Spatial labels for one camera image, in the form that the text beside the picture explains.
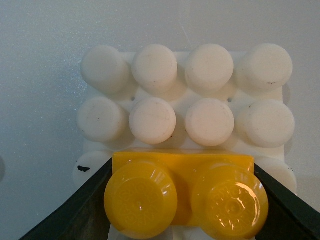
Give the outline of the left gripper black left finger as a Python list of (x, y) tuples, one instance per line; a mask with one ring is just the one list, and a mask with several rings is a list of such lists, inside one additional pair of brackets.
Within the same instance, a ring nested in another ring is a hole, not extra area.
[(104, 209), (104, 192), (112, 175), (105, 163), (57, 210), (26, 233), (22, 240), (106, 240), (110, 221)]

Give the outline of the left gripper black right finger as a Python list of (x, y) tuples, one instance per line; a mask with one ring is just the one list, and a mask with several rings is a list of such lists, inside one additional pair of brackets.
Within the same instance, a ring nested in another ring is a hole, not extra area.
[(257, 164), (254, 175), (267, 193), (269, 210), (257, 240), (318, 240), (320, 213)]

